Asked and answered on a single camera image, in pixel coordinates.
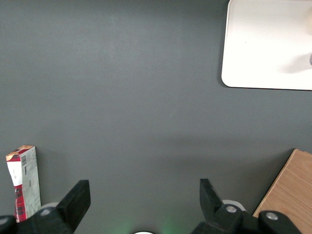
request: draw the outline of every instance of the white tray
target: white tray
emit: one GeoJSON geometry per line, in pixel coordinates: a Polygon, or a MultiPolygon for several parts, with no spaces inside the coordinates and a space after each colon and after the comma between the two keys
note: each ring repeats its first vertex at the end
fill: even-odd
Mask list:
{"type": "Polygon", "coordinates": [[[312,90],[312,0],[230,0],[222,80],[312,90]]]}

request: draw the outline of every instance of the metal bolt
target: metal bolt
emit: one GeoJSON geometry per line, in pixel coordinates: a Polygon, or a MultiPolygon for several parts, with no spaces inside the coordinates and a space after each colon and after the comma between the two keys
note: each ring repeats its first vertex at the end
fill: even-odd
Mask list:
{"type": "Polygon", "coordinates": [[[267,212],[265,216],[270,220],[278,220],[278,216],[272,212],[267,212]]]}
{"type": "Polygon", "coordinates": [[[9,221],[9,218],[2,218],[0,219],[0,225],[5,224],[7,221],[9,221]]]}
{"type": "Polygon", "coordinates": [[[40,216],[45,216],[48,215],[50,213],[50,211],[48,209],[44,209],[41,213],[40,216]]]}
{"type": "Polygon", "coordinates": [[[230,213],[235,213],[237,209],[234,206],[227,206],[226,210],[230,213]]]}

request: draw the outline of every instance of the white object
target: white object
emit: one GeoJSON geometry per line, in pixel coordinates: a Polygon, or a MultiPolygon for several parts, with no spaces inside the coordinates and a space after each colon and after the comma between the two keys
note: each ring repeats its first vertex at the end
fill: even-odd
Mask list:
{"type": "Polygon", "coordinates": [[[222,80],[312,90],[312,0],[230,0],[222,80]]]}
{"type": "Polygon", "coordinates": [[[222,200],[223,204],[229,204],[229,205],[235,205],[238,208],[240,208],[242,211],[246,211],[244,206],[240,204],[238,201],[232,201],[232,200],[222,200]]]}
{"type": "Polygon", "coordinates": [[[41,207],[36,148],[23,145],[6,156],[15,188],[17,222],[31,217],[41,207]]]}

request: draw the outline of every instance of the cardboard box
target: cardboard box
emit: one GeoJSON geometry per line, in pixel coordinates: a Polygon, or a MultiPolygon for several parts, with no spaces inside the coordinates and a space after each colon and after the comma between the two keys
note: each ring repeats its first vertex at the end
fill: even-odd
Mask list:
{"type": "Polygon", "coordinates": [[[31,217],[41,207],[36,148],[23,145],[6,156],[15,188],[17,222],[31,217]]]}

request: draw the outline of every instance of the wooden board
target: wooden board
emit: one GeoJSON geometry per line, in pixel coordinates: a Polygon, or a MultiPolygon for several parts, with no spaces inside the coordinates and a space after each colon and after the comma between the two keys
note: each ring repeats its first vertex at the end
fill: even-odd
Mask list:
{"type": "Polygon", "coordinates": [[[253,214],[275,210],[287,215],[303,234],[312,230],[312,155],[295,149],[253,214]]]}

